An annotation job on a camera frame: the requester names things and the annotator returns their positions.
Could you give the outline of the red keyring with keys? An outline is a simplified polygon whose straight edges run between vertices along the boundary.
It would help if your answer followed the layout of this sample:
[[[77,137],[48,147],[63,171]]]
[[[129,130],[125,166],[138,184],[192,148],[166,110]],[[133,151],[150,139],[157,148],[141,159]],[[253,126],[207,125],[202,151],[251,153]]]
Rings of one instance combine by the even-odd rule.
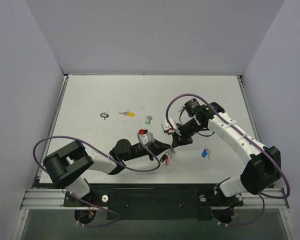
[[[173,147],[165,151],[165,165],[169,165],[171,158],[175,155],[176,151]]]

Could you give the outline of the key with blue tag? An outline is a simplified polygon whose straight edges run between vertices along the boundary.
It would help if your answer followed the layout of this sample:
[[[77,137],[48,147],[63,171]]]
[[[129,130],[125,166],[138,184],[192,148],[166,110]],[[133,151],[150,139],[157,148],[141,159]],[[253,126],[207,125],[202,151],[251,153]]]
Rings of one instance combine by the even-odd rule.
[[[208,160],[210,159],[210,155],[211,155],[211,150],[208,148],[205,148],[201,154],[203,158],[207,158]]]

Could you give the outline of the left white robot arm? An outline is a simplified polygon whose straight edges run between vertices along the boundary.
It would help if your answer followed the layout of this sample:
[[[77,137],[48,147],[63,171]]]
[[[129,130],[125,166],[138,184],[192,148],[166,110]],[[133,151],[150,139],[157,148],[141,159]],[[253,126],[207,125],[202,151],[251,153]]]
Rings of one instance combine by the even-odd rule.
[[[132,145],[127,139],[120,139],[109,156],[92,157],[79,140],[74,140],[43,160],[52,183],[56,189],[67,189],[75,194],[75,200],[82,206],[89,205],[93,193],[82,174],[86,170],[100,171],[107,175],[117,175],[126,168],[126,161],[149,156],[151,160],[168,150],[169,144],[156,139],[146,140]]]

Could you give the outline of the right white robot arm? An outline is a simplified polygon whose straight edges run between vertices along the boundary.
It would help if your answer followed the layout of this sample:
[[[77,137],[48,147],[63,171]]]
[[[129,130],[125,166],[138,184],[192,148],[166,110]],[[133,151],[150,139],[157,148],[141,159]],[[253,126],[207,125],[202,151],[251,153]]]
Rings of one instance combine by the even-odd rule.
[[[194,97],[184,104],[183,110],[190,117],[185,124],[176,123],[169,116],[161,123],[163,131],[172,135],[174,148],[191,144],[195,134],[209,130],[227,143],[245,165],[241,175],[227,178],[216,185],[213,192],[216,203],[224,205],[231,197],[242,193],[261,194],[283,177],[280,151],[275,146],[267,147],[247,134],[218,103],[200,104]]]

